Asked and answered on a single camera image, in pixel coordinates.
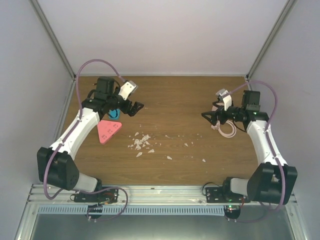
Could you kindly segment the pink round socket hub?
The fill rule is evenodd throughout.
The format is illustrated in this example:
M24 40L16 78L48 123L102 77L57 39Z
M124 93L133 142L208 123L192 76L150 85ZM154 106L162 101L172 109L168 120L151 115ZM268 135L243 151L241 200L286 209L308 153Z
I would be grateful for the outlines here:
M213 112L220 112L221 110L223 110L224 109L224 106L223 105L221 105L221 104L214 104L213 106L212 106L212 111Z

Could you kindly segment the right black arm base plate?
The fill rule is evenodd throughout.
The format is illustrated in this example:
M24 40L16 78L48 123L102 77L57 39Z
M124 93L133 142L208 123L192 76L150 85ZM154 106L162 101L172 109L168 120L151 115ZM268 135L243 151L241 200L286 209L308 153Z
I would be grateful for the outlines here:
M224 193L223 187L208 182L201 188L201 193L205 196L207 203L225 203L225 204L242 204L250 203L251 201L243 195L237 193Z

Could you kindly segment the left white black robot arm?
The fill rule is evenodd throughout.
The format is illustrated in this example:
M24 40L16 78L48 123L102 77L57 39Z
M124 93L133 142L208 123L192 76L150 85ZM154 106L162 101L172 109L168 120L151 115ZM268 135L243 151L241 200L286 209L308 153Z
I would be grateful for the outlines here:
M110 111L120 110L133 117L144 107L142 103L129 99L137 89L131 80L120 85L112 77L99 77L96 87L80 103L76 117L65 132L50 147L38 150L39 180L63 190L83 191L92 202L101 200L103 189L98 186L98 179L80 173L75 158L88 134Z

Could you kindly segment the pink power strip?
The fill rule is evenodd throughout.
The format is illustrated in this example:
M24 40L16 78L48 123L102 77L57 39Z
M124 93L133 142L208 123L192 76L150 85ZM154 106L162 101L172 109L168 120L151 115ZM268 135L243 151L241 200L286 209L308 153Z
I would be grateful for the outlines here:
M122 123L118 121L102 120L97 124L99 142L106 144L120 129Z

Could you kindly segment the light blue plug adapter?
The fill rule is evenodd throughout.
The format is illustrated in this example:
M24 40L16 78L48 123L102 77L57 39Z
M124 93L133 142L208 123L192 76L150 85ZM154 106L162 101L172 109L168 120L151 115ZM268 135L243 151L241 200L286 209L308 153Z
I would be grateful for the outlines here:
M119 109L115 109L115 110L110 110L108 112L108 117L111 120L118 120L120 117L120 110Z

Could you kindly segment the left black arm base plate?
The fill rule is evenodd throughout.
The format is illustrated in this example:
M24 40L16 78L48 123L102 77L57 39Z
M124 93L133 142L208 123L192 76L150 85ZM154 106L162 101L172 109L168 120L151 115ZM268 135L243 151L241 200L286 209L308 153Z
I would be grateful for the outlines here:
M72 194L70 200L75 203L113 204L118 202L118 194L118 189L109 189L96 194L80 192Z

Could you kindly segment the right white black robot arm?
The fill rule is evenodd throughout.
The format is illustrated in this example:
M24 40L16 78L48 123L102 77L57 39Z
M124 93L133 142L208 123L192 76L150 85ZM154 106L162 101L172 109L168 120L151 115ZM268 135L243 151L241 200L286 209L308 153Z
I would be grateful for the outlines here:
M226 89L216 93L213 110L201 115L212 126L240 122L249 135L258 167L249 179L227 177L221 187L221 196L228 203L238 197L249 201L286 205L298 177L297 169L289 166L280 154L271 131L270 118L260 110L260 92L244 90L241 106L234 106Z

